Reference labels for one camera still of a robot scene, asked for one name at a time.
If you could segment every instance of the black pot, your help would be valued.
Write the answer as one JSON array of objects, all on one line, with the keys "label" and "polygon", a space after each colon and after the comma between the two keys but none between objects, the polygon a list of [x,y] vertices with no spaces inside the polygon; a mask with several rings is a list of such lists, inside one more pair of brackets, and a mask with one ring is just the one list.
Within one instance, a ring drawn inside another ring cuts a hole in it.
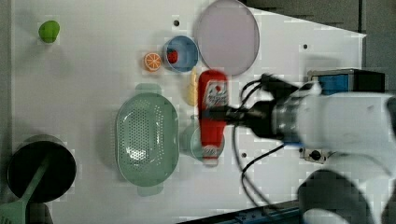
[{"label": "black pot", "polygon": [[11,191],[21,197],[37,168],[51,152],[49,167],[32,195],[31,202],[47,203],[64,195],[76,177],[76,161],[62,141],[38,135],[29,138],[12,156],[7,169],[7,182]]}]

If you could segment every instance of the toy orange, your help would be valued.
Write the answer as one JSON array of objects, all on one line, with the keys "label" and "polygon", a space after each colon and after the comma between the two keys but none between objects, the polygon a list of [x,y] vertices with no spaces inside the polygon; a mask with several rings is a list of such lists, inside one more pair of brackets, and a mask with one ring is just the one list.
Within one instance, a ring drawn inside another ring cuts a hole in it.
[{"label": "toy orange", "polygon": [[157,53],[148,53],[145,56],[145,66],[150,72],[157,71],[161,66],[161,57]]}]

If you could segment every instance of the green colander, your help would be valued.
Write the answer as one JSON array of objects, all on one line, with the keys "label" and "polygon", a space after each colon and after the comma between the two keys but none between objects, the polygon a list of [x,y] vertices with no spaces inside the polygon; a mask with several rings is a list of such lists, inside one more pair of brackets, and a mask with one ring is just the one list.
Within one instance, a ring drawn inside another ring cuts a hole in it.
[{"label": "green colander", "polygon": [[139,187],[160,185],[178,162],[178,119],[157,84],[142,83],[117,117],[117,161]]}]

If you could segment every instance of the green toy fruit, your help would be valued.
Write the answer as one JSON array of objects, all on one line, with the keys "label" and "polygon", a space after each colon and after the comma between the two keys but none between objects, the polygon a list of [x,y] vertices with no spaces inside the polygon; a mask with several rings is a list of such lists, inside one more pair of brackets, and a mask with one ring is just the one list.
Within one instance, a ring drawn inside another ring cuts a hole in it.
[{"label": "green toy fruit", "polygon": [[44,42],[50,44],[55,42],[60,30],[61,27],[57,21],[46,21],[40,26],[38,34]]}]

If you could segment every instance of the small blue bowl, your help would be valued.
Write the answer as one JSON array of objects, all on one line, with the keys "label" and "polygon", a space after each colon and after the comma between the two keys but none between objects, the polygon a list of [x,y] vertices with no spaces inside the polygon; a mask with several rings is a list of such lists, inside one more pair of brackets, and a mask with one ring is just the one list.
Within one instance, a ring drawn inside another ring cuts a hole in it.
[{"label": "small blue bowl", "polygon": [[[169,63],[168,52],[177,51],[177,62]],[[163,63],[166,67],[176,72],[189,72],[198,63],[198,47],[190,38],[178,35],[169,40],[163,48]]]}]

